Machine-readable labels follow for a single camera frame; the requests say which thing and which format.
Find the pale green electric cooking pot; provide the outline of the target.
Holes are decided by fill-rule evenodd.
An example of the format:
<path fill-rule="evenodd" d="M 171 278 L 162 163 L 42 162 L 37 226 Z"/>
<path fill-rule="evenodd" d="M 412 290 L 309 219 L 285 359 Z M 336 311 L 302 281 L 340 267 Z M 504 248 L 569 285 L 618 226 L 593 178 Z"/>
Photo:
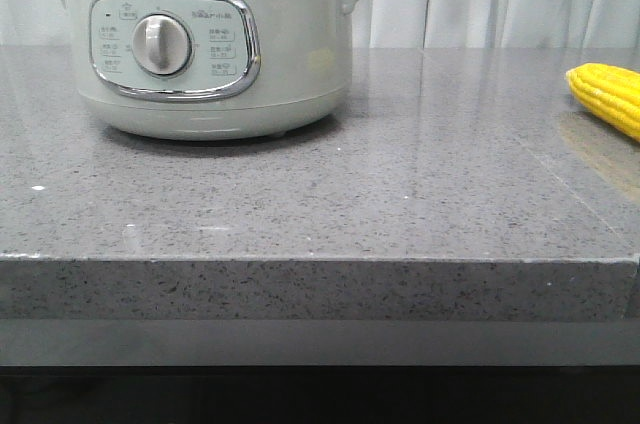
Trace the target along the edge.
<path fill-rule="evenodd" d="M 331 113 L 351 83 L 359 0 L 60 1 L 80 97 L 132 134 L 281 134 Z"/>

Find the yellow corn cob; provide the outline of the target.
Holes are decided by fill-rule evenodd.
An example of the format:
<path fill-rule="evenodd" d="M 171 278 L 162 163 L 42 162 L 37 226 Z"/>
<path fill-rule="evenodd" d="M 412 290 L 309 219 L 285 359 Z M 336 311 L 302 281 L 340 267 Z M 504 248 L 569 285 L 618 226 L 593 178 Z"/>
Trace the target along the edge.
<path fill-rule="evenodd" d="M 639 141 L 639 73 L 585 63 L 565 73 L 573 96 L 592 114 Z"/>

